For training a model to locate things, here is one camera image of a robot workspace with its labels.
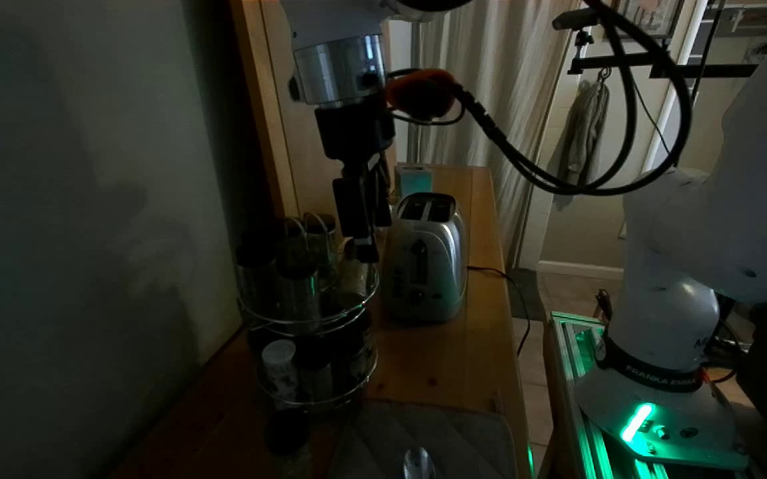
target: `curtain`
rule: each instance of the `curtain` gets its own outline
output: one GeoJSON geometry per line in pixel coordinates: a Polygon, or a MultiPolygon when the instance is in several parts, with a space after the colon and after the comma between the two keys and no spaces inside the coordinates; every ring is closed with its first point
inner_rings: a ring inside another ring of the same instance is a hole
{"type": "MultiPolygon", "coordinates": [[[[570,0],[475,0],[418,28],[418,68],[440,68],[484,105],[510,141],[534,157],[563,70],[568,33],[552,18],[570,0]]],[[[530,186],[467,117],[452,129],[418,129],[410,162],[487,165],[496,177],[510,266],[519,264],[530,186]]]]}

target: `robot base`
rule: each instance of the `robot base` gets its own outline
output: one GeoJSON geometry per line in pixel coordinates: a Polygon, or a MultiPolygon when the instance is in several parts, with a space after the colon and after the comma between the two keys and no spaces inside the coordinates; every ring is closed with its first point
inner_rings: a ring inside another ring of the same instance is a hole
{"type": "Polygon", "coordinates": [[[748,469],[732,409],[709,384],[676,395],[594,367],[576,384],[576,401],[592,424],[642,460],[748,469]]]}

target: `wooden countertop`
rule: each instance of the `wooden countertop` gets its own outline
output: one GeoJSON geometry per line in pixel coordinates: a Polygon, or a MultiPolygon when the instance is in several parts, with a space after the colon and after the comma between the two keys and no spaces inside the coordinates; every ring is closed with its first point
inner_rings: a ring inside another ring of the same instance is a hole
{"type": "MultiPolygon", "coordinates": [[[[504,272],[490,171],[438,169],[438,191],[459,201],[467,230],[467,264],[504,272]]],[[[510,287],[502,274],[468,272],[464,311],[444,324],[387,323],[374,302],[378,370],[366,400],[499,413],[511,427],[516,467],[528,477],[528,427],[516,375],[510,287]]],[[[145,435],[113,477],[263,477],[267,401],[255,387],[253,358],[238,335],[199,374],[169,415],[145,435]]],[[[347,415],[318,417],[311,457],[325,477],[347,415]]]]}

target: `floor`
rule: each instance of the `floor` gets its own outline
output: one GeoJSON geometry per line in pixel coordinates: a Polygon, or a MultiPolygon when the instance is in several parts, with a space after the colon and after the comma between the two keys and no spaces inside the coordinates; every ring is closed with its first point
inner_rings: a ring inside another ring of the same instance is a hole
{"type": "MultiPolygon", "coordinates": [[[[538,274],[538,284],[547,311],[594,314],[596,292],[607,290],[615,299],[620,279],[538,274]]],[[[528,316],[528,323],[515,319],[516,344],[523,340],[524,334],[528,340],[519,351],[519,380],[534,447],[534,471],[542,471],[552,440],[552,407],[544,370],[544,319],[542,316],[528,316]]]]}

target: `silver toaster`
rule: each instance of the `silver toaster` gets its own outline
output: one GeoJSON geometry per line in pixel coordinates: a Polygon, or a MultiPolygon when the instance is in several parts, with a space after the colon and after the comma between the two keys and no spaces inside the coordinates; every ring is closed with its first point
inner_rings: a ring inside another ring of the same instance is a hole
{"type": "Polygon", "coordinates": [[[450,195],[398,205],[383,254],[381,302],[391,319],[448,323],[464,306],[464,225],[450,195]]]}

